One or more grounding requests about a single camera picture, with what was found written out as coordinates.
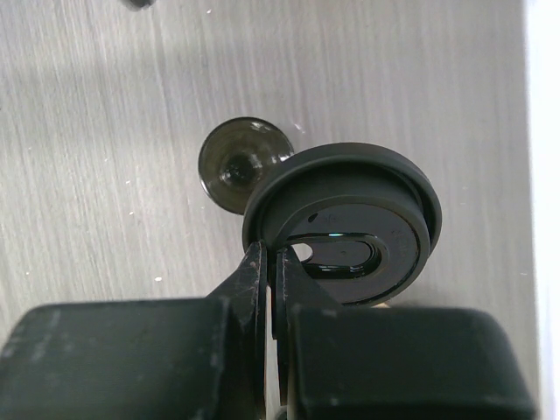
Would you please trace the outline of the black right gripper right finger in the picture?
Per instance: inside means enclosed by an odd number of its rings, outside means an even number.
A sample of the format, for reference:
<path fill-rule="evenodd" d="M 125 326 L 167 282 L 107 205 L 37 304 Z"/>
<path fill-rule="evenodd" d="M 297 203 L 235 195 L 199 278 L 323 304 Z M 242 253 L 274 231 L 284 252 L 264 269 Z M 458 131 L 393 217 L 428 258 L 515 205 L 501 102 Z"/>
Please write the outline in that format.
<path fill-rule="evenodd" d="M 534 419 L 510 340 L 483 311 L 344 306 L 291 248 L 276 255 L 273 323 L 290 419 Z"/>

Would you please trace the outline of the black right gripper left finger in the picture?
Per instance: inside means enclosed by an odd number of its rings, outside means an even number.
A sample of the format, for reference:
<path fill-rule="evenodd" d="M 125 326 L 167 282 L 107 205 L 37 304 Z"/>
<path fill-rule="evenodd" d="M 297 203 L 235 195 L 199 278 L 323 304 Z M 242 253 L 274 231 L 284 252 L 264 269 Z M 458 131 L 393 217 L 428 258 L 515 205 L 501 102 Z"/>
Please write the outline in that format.
<path fill-rule="evenodd" d="M 48 304 L 1 351 L 4 419 L 263 419 L 267 250 L 208 296 Z"/>

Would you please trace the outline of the black coffee cup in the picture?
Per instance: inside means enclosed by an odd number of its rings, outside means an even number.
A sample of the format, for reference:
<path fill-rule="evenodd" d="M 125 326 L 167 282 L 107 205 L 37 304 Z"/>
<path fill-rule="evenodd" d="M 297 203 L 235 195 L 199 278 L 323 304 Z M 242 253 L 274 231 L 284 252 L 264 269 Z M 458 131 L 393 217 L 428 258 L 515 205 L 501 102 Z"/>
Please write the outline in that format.
<path fill-rule="evenodd" d="M 220 208 L 243 214 L 249 197 L 276 165 L 294 154 L 288 137 L 274 124 L 253 116 L 227 120 L 203 142 L 199 180 Z"/>

